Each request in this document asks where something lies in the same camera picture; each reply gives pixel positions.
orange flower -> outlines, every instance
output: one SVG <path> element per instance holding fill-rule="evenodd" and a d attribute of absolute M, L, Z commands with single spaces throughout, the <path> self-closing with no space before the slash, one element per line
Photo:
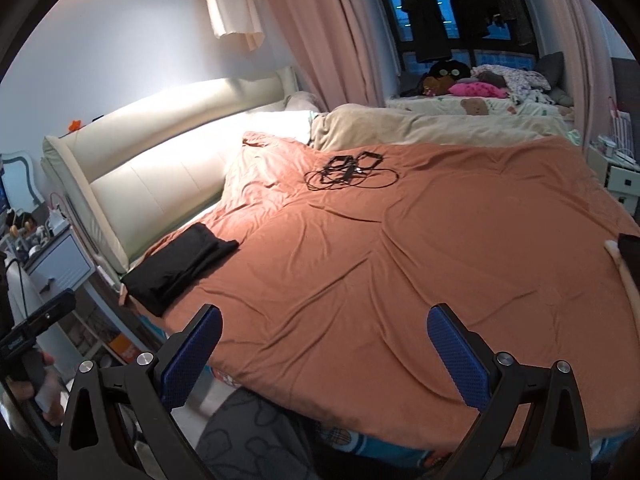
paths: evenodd
<path fill-rule="evenodd" d="M 71 124 L 69 125 L 69 133 L 76 132 L 80 128 L 82 128 L 82 121 L 80 119 L 76 119 L 75 121 L 71 121 Z"/>

curtain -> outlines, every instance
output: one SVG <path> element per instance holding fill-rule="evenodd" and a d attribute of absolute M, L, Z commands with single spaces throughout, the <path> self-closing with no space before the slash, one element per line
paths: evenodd
<path fill-rule="evenodd" d="M 261 46 L 264 33 L 254 0 L 207 0 L 207 7 L 217 38 L 227 34 L 244 34 L 249 50 Z"/>
<path fill-rule="evenodd" d="M 583 148 L 610 130 L 609 97 L 616 97 L 609 47 L 591 0 L 548 0 L 554 29 L 564 51 L 567 90 L 575 101 L 575 125 Z"/>
<path fill-rule="evenodd" d="M 327 109 L 383 106 L 364 0 L 268 0 L 310 90 Z"/>

hand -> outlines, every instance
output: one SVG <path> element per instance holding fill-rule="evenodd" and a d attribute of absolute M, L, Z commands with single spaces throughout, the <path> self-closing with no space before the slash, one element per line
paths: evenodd
<path fill-rule="evenodd" d="M 42 357 L 44 360 L 45 366 L 52 365 L 54 363 L 54 359 L 52 356 L 47 354 L 46 352 L 42 353 Z M 54 372 L 47 371 L 47 376 L 45 377 L 45 382 L 49 382 L 51 384 L 58 383 L 58 377 Z M 6 384 L 9 386 L 12 394 L 14 394 L 15 399 L 18 402 L 23 402 L 24 400 L 29 400 L 34 396 L 33 385 L 28 381 L 14 381 L 11 377 L 6 378 Z M 52 426 L 60 426 L 62 424 L 62 420 L 65 417 L 65 410 L 62 408 L 60 404 L 60 396 L 57 397 L 56 400 L 51 404 L 49 409 L 49 413 L 43 413 L 42 418 L 46 420 Z"/>

window frame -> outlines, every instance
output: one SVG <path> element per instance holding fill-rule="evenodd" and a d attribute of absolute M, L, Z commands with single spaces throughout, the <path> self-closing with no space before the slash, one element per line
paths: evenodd
<path fill-rule="evenodd" d="M 533 26 L 533 20 L 531 14 L 529 12 L 529 7 L 527 6 L 527 0 L 521 0 L 525 9 L 525 13 L 527 15 L 527 19 L 529 20 L 529 24 L 534 31 L 534 41 L 527 45 L 519 45 L 516 40 L 492 40 L 487 38 L 479 38 L 477 40 L 460 40 L 455 38 L 449 38 L 448 43 L 449 47 L 452 50 L 465 50 L 469 53 L 469 57 L 471 59 L 471 65 L 476 66 L 476 50 L 493 50 L 496 52 L 507 52 L 513 54 L 529 54 L 530 56 L 534 56 L 536 60 L 540 58 L 540 51 L 538 49 L 538 39 L 535 36 L 535 29 Z M 414 41 L 402 41 L 400 39 L 400 34 L 398 31 L 396 13 L 393 9 L 393 5 L 391 0 L 382 0 L 383 7 L 385 9 L 386 20 L 388 22 L 388 26 L 391 28 L 391 34 L 394 38 L 394 42 L 396 44 L 396 52 L 398 53 L 398 61 L 400 63 L 401 69 L 405 72 L 406 65 L 404 63 L 403 54 L 414 53 L 415 52 L 415 42 Z M 514 38 L 515 34 L 513 31 L 513 27 L 511 23 L 507 23 L 509 27 L 509 32 L 512 38 Z"/>

pink curtain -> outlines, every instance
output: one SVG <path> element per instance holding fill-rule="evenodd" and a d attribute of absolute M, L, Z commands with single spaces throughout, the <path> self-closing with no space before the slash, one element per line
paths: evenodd
<path fill-rule="evenodd" d="M 268 0 L 310 90 L 327 109 L 383 106 L 364 0 Z"/>
<path fill-rule="evenodd" d="M 576 128 L 589 142 L 609 133 L 609 97 L 616 87 L 599 11 L 591 0 L 548 0 L 554 31 L 564 51 L 568 92 L 575 101 Z"/>

